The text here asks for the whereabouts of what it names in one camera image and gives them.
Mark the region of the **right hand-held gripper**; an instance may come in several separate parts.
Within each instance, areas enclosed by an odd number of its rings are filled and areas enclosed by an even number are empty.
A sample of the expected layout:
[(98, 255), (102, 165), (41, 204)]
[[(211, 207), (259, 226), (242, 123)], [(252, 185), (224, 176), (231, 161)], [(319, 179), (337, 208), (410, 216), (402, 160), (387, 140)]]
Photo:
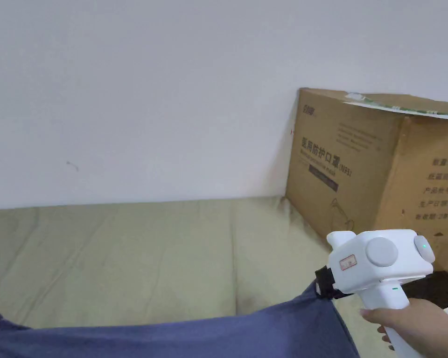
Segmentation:
[(409, 300), (402, 285), (434, 272), (429, 242), (410, 229), (336, 231), (327, 241), (328, 263), (315, 273), (319, 299), (356, 294), (369, 310), (404, 309)]

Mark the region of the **person's right hand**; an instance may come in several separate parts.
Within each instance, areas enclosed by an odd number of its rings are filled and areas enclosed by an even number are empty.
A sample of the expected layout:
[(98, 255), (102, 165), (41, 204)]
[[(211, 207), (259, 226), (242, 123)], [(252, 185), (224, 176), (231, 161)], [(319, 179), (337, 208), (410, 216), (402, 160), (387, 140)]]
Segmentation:
[(409, 300), (404, 309), (362, 309), (360, 315), (378, 324), (382, 340), (395, 350), (387, 330), (395, 330), (411, 347), (426, 358), (448, 358), (448, 314), (427, 300)]

